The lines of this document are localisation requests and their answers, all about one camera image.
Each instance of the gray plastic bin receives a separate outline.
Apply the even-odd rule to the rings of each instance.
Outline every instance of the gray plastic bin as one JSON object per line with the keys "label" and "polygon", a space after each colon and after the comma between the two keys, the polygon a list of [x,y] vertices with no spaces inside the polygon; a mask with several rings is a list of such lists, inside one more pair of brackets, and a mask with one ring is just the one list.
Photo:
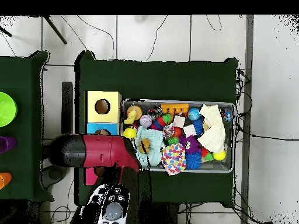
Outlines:
{"label": "gray plastic bin", "polygon": [[[235,163],[235,115],[236,115],[236,107],[232,103],[224,103],[224,102],[203,102],[203,101],[173,101],[173,100],[132,100],[125,99],[121,103],[121,119],[120,119],[120,135],[123,134],[123,118],[126,118],[126,111],[131,106],[131,103],[134,103],[136,106],[141,107],[143,114],[146,114],[149,109],[152,109],[156,105],[160,104],[182,104],[188,103],[189,108],[196,107],[198,109],[201,108],[203,104],[207,106],[218,105],[219,107],[225,107],[232,111],[233,119],[230,123],[226,123],[224,121],[225,128],[225,150],[227,151],[227,157],[222,161],[210,161],[204,162],[200,165],[200,168],[197,170],[188,170],[185,169],[184,173],[229,173],[232,169],[234,169]],[[188,118],[186,118],[185,126],[191,124]],[[151,171],[165,172],[165,169],[160,163],[157,166],[151,166]]]}

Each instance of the orange toy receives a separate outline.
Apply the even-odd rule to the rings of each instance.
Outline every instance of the orange toy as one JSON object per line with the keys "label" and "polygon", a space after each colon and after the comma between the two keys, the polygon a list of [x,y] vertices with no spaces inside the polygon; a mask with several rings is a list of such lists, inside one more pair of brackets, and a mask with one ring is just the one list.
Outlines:
{"label": "orange toy", "polygon": [[10,173],[0,173],[0,190],[8,185],[12,180],[12,175]]}
{"label": "orange toy", "polygon": [[187,117],[189,104],[161,104],[161,109],[163,113],[170,113],[172,122],[175,113],[179,114],[182,112]]}

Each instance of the red ball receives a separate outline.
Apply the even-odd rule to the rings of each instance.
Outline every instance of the red ball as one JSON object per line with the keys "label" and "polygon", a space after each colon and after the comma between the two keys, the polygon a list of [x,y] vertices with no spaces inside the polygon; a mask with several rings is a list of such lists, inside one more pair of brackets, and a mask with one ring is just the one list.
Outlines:
{"label": "red ball", "polygon": [[175,132],[173,133],[173,137],[179,137],[182,134],[182,130],[179,127],[175,127]]}

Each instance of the yellow ball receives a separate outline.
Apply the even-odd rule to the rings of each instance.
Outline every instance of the yellow ball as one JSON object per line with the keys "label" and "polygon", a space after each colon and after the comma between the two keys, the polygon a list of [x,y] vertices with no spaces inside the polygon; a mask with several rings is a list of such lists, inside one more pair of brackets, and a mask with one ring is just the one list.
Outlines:
{"label": "yellow ball", "polygon": [[132,128],[127,128],[123,132],[123,136],[126,138],[135,138],[136,137],[136,131]]}
{"label": "yellow ball", "polygon": [[213,157],[215,160],[224,160],[226,155],[227,154],[225,151],[221,151],[220,153],[213,153]]}

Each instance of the pink block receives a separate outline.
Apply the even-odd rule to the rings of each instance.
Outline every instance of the pink block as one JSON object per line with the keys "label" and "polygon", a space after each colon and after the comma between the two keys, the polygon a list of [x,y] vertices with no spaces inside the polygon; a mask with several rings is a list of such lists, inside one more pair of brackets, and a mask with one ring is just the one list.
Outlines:
{"label": "pink block", "polygon": [[95,174],[93,167],[90,167],[85,170],[85,185],[86,186],[94,185],[96,183],[97,179],[98,179],[98,177]]}

